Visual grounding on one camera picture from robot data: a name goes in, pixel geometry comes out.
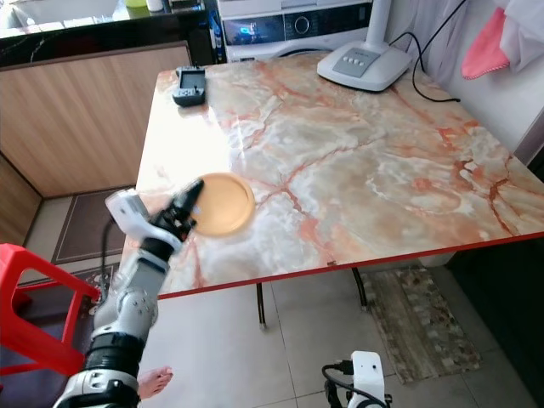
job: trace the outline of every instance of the pink towel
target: pink towel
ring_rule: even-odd
[[[463,78],[476,79],[510,65],[500,47],[505,19],[506,15],[502,8],[495,10],[465,55],[461,65]]]

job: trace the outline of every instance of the brown rug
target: brown rug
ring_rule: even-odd
[[[102,231],[110,219],[105,199],[118,190],[96,191],[74,196],[54,249],[52,264],[67,264],[100,257]],[[125,235],[114,225],[108,237],[106,255],[120,254],[124,242]]]
[[[112,276],[119,263],[106,265],[108,276]],[[99,286],[100,269],[86,269],[73,273],[79,279],[93,286]],[[35,280],[27,285],[49,281]],[[65,325],[66,312],[70,307],[73,291],[65,286],[47,287],[30,291],[27,294],[32,303],[18,310],[18,315],[49,335],[61,338]],[[79,319],[72,346],[82,353],[87,351],[90,335],[93,331],[93,315],[96,305],[88,297],[83,299],[79,309]],[[30,363],[26,357],[0,346],[0,366],[13,366]],[[62,394],[67,377],[52,370],[21,372],[10,376],[2,376],[0,383],[4,386],[0,393],[2,408],[50,408]]]
[[[371,310],[402,383],[479,368],[481,357],[424,268],[362,274]]]

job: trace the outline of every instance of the white desk lamp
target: white desk lamp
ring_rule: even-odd
[[[333,82],[380,92],[399,78],[411,56],[383,41],[391,0],[374,0],[366,41],[349,42],[317,65],[317,73]]]

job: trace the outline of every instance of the red stool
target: red stool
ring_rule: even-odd
[[[20,276],[27,269],[35,269],[54,281],[17,287]],[[75,291],[66,316],[62,340],[47,334],[16,314],[18,306],[31,301],[26,292],[58,285]],[[77,313],[85,295],[97,299],[99,290],[25,248],[11,244],[0,245],[0,344],[35,361],[0,368],[0,376],[42,368],[55,370],[66,376],[78,372],[84,356],[71,346],[71,340],[76,329]]]

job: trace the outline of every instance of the white floor tile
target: white floor tile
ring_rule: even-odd
[[[483,353],[482,358],[479,370],[462,374],[480,408],[536,408],[529,391],[501,350]]]
[[[487,328],[453,274],[443,267],[433,268],[431,271],[440,293],[450,305],[451,313],[459,321],[461,328],[474,343],[476,349],[480,353],[498,349],[499,345],[491,331]]]
[[[350,270],[272,285],[297,396],[320,392],[321,367],[355,350],[379,353],[385,375],[394,372],[372,315],[360,309]]]
[[[346,391],[344,389],[337,389],[338,398],[342,403],[342,406],[348,406],[346,400]],[[322,393],[305,395],[297,398],[298,408],[331,408],[326,400],[325,391]]]
[[[259,406],[258,408],[298,408],[296,399],[288,399],[287,401],[276,402],[275,404],[268,404]]]
[[[387,377],[385,393],[393,397],[393,408],[478,408],[460,374],[406,385]]]
[[[26,249],[48,261],[53,257],[59,240],[60,231],[68,214],[72,197],[45,200],[40,207],[36,221],[32,225],[26,242]],[[20,279],[21,283],[42,279],[44,276],[34,270],[26,271]]]
[[[251,408],[294,398],[270,284],[263,295],[267,331],[255,286],[161,300],[141,368],[170,365],[174,377],[143,407]]]

